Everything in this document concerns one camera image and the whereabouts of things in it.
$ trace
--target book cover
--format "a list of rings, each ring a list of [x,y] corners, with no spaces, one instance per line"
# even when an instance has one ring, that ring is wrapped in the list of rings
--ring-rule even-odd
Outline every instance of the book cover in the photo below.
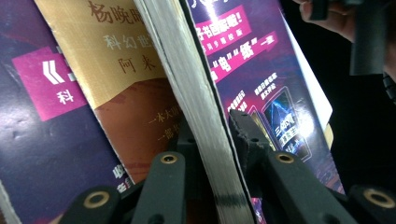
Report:
[[[1,0],[0,208],[49,223],[82,191],[132,185],[35,3]]]
[[[128,174],[143,180],[181,111],[134,2],[35,2]]]
[[[280,4],[186,1],[224,114],[257,114],[276,150],[299,156],[342,191]]]

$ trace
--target pink label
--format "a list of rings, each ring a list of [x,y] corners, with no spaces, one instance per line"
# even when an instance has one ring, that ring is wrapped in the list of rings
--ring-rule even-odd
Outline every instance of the pink label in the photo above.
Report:
[[[219,57],[212,62],[212,78],[216,83],[227,77],[236,68],[248,62],[263,51],[270,51],[277,43],[276,32],[273,31],[260,39],[253,38],[238,49],[230,51],[223,57]]]
[[[87,104],[63,55],[43,48],[12,62],[41,120],[53,119]]]
[[[251,32],[242,6],[218,16],[215,21],[197,23],[195,29],[206,55],[224,49]]]

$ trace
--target hand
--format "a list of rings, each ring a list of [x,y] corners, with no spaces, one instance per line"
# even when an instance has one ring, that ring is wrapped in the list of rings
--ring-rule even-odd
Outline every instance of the hand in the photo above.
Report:
[[[355,8],[344,7],[340,2],[330,2],[326,21],[311,21],[312,3],[305,0],[293,0],[300,4],[303,21],[314,23],[327,30],[336,32],[349,41],[355,39]],[[384,71],[396,81],[396,0],[389,3],[387,54]]]

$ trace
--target metal ring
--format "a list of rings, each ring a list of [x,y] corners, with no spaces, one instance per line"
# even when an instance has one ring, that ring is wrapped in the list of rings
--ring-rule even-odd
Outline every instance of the metal ring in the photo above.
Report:
[[[165,164],[172,164],[172,163],[175,163],[176,161],[177,161],[177,156],[172,155],[172,154],[164,155],[161,158],[161,162],[165,163]]]
[[[278,153],[276,154],[276,159],[283,162],[283,163],[293,163],[294,158],[285,153]]]
[[[364,197],[370,202],[374,203],[383,208],[394,208],[396,203],[391,199],[386,193],[376,190],[376,189],[366,189],[363,192]]]
[[[93,202],[92,199],[96,196],[101,196],[102,199],[99,200],[98,202]],[[110,195],[105,192],[105,191],[96,191],[93,193],[90,193],[84,200],[84,206],[86,208],[97,208],[100,207],[102,205],[104,205],[105,203],[108,202],[110,198]]]

